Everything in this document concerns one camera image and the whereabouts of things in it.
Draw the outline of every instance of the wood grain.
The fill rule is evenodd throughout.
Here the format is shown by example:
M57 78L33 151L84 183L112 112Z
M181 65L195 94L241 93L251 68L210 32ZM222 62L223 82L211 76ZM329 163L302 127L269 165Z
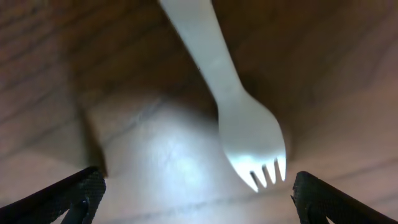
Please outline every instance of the wood grain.
M94 223L298 223L309 171L398 219L398 6L393 0L214 0L245 88L282 126L287 180L255 194L231 170L215 103L156 1L0 4L0 205L88 166Z

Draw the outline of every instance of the wooden table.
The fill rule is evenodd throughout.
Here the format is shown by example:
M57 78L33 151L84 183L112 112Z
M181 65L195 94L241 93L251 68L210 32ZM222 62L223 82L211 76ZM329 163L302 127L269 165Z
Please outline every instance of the wooden table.
M94 223L298 223L306 170L398 219L394 0L214 0L246 89L277 116L287 181L252 192L220 146L206 85L155 1L0 2L0 205L104 149Z

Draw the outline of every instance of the spork tine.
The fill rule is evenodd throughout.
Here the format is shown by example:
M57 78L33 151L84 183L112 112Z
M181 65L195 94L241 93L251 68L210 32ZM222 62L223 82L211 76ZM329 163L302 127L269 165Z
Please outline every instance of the spork tine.
M160 0L160 4L217 102L221 142L235 171L257 192L251 172L267 187L263 167L274 184L277 161L285 180L282 131L271 112L243 88L210 0Z

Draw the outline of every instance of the wooden surface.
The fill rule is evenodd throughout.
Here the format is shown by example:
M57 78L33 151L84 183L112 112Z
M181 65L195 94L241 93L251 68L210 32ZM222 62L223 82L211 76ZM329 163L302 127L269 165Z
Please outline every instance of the wooden surface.
M306 170L398 219L393 0L214 0L246 89L280 121L287 181L255 194L231 170L215 103L155 1L0 1L0 205L104 149L94 223L298 223Z

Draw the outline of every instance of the white plastic spork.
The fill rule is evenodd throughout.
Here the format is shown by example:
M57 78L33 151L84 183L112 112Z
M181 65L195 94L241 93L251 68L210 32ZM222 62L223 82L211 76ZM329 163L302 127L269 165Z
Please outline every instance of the white plastic spork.
M276 182L275 161L285 180L286 152L279 124L243 88L210 0L160 0L218 106L219 131L227 158L253 190L254 172L267 187L263 167Z

